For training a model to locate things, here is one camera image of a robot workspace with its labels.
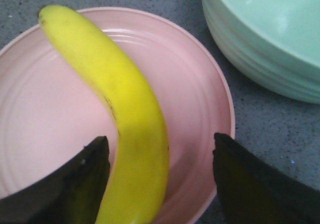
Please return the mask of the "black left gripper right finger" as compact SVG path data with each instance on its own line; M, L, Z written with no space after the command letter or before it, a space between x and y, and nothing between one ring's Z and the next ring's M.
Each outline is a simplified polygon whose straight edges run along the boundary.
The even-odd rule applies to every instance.
M318 224L320 192L215 133L213 176L229 224Z

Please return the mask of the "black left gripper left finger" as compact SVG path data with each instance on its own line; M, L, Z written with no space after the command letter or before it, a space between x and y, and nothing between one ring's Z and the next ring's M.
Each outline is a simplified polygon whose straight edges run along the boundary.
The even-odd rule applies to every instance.
M51 174L2 198L0 222L94 224L109 173L109 142L98 136Z

